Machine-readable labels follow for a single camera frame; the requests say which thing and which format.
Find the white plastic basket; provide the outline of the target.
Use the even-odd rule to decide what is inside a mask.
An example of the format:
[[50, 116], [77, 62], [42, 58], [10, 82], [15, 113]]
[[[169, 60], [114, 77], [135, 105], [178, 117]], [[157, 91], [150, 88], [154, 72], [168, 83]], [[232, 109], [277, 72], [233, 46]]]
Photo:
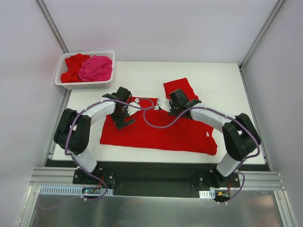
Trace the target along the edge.
[[[105, 81], [93, 81], [93, 82], [63, 82], [62, 81], [62, 74], [67, 73], [69, 70], [69, 67], [66, 64], [66, 59], [70, 57], [74, 57], [77, 54], [82, 55], [89, 55], [90, 57], [93, 56], [104, 56], [108, 57], [112, 61], [112, 72], [110, 75], [110, 78]], [[110, 88], [111, 81], [113, 80], [114, 76], [114, 69], [115, 69], [115, 61], [116, 56], [113, 51], [90, 51], [90, 52], [69, 52], [65, 53], [61, 59], [58, 66], [58, 69], [56, 71], [54, 82], [56, 85], [63, 86], [64, 88], [68, 90], [73, 89], [97, 89], [97, 88]]]

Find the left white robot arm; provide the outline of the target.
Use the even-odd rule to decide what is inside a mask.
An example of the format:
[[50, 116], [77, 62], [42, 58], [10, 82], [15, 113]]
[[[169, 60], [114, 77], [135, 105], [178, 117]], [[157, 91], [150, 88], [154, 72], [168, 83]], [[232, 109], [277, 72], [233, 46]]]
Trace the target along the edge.
[[108, 115], [119, 130], [134, 123], [133, 119], [126, 121], [131, 116], [127, 106], [131, 98], [132, 93], [120, 87], [115, 93], [103, 95], [100, 101], [80, 111], [67, 108], [61, 115], [53, 140], [80, 167], [84, 179], [90, 184], [100, 179], [97, 161], [88, 149], [90, 128]]

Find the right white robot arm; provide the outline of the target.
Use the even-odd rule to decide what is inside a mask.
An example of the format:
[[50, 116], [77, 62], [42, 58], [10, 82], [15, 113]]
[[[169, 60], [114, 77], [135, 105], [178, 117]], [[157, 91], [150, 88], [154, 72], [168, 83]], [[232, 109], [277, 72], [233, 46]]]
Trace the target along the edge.
[[250, 117], [230, 115], [213, 109], [198, 99], [189, 100], [181, 89], [169, 94], [169, 114], [202, 122], [223, 134], [226, 154], [215, 169], [204, 177], [210, 187], [225, 186], [245, 160], [261, 153], [261, 139]]

